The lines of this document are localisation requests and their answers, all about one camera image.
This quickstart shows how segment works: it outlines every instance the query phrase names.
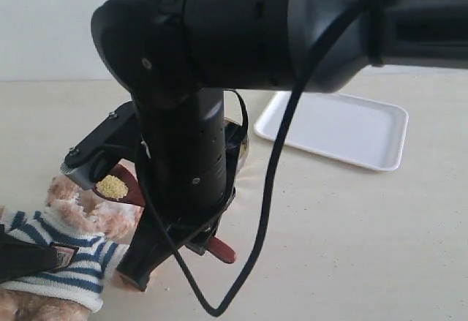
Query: yellow powder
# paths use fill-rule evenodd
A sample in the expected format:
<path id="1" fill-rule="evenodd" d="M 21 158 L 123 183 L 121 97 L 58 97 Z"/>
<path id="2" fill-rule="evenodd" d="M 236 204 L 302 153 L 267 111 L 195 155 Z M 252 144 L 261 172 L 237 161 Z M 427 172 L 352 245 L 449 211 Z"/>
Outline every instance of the yellow powder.
<path id="1" fill-rule="evenodd" d="M 108 175 L 102 181 L 96 184 L 97 191 L 105 197 L 113 199 L 122 199 L 125 197 L 129 188 L 119 178 Z"/>

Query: plush toy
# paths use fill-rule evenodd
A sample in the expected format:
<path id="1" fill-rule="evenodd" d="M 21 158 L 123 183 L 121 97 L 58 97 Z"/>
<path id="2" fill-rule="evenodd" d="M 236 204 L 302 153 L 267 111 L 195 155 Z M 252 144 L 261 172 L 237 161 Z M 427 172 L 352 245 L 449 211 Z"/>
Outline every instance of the plush toy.
<path id="1" fill-rule="evenodd" d="M 0 284 L 0 321 L 81 321 L 102 307 L 104 282 L 131 290 L 116 273 L 128 246 L 116 243 L 136 228 L 143 209 L 103 200 L 65 176 L 52 180 L 46 207 L 27 217 L 0 207 L 13 238 L 55 246 L 62 266 Z"/>

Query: blue and white striped shirt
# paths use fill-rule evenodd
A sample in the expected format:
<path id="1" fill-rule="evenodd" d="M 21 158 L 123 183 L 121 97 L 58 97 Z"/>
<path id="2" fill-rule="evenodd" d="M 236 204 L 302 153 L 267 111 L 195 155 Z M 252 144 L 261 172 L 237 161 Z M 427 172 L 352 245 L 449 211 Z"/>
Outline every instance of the blue and white striped shirt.
<path id="1" fill-rule="evenodd" d="M 107 241 L 104 233 L 89 235 L 68 225 L 53 208 L 36 211 L 29 219 L 22 211 L 4 209 L 0 223 L 21 241 L 78 248 L 71 264 L 55 273 L 38 273 L 0 284 L 0 288 L 74 301 L 91 312 L 102 308 L 104 280 L 110 279 L 127 252 L 126 244 Z"/>

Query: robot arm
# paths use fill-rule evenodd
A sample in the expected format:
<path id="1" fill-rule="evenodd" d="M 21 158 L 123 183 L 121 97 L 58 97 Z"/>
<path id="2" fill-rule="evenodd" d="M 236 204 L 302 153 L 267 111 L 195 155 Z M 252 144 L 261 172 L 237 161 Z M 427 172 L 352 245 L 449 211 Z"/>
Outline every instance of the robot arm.
<path id="1" fill-rule="evenodd" d="M 238 147 L 246 136 L 246 125 L 227 134 L 224 89 L 296 85 L 297 104 L 302 91 L 338 91 L 370 64 L 466 68 L 467 8 L 468 0 L 105 2 L 92 18 L 94 44 L 132 102 L 74 148 L 62 170 L 90 187 L 119 159 L 136 162 L 147 206 L 118 271 L 144 290 L 174 249 L 203 252 L 216 234 L 235 195 Z M 273 147 L 277 157 L 291 118 Z"/>

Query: white tray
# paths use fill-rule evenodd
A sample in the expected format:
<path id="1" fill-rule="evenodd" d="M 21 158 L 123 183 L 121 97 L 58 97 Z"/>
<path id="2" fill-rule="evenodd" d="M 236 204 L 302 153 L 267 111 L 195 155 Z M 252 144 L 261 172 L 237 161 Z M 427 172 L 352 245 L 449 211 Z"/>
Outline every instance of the white tray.
<path id="1" fill-rule="evenodd" d="M 290 92 L 278 92 L 254 125 L 274 141 Z M 405 109 L 346 94 L 303 94 L 286 145 L 376 171 L 401 162 L 408 113 Z"/>

